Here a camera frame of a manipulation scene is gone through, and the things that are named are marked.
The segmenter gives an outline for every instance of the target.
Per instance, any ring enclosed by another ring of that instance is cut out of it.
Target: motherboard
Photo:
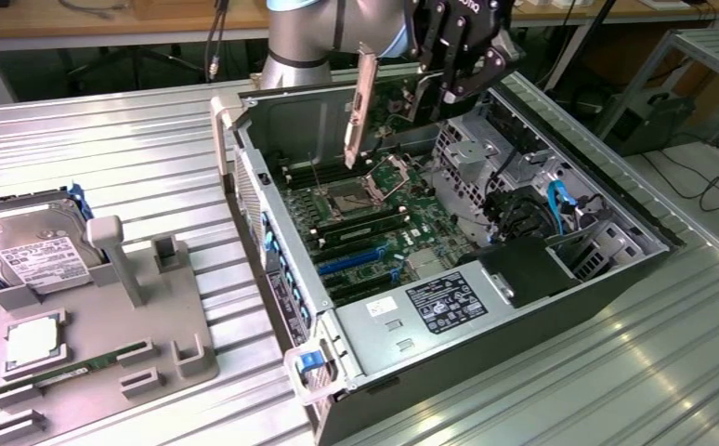
[[[436,199],[438,172],[409,155],[369,155],[353,170],[338,162],[281,171],[282,200],[337,306],[452,268],[476,248]]]

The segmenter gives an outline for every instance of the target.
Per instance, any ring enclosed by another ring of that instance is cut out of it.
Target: blue cable
[[[557,221],[557,232],[560,233],[560,235],[564,235],[562,219],[560,218],[560,206],[557,204],[557,201],[554,200],[556,192],[561,202],[566,202],[572,206],[576,206],[577,201],[569,195],[569,192],[566,191],[566,186],[562,184],[561,180],[557,179],[549,182],[549,184],[546,185],[546,203],[549,205],[552,215],[554,216],[554,220]]]

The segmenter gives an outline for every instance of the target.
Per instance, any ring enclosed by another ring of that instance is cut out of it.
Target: hard drive label
[[[0,257],[29,286],[49,285],[87,274],[69,237],[2,249]]]
[[[460,272],[406,290],[425,326],[434,335],[486,313],[481,300]]]

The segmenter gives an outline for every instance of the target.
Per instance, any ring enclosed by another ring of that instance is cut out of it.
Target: metal shelf
[[[598,138],[605,138],[613,125],[618,122],[629,100],[642,90],[649,76],[653,74],[668,52],[673,49],[681,51],[689,58],[706,65],[719,74],[719,28],[668,31],[632,78],[620,99],[605,110],[596,127]]]

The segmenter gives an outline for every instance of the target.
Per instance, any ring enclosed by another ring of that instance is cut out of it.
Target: barcode label
[[[31,287],[87,274],[86,265],[69,237],[2,249],[0,257],[21,281]]]

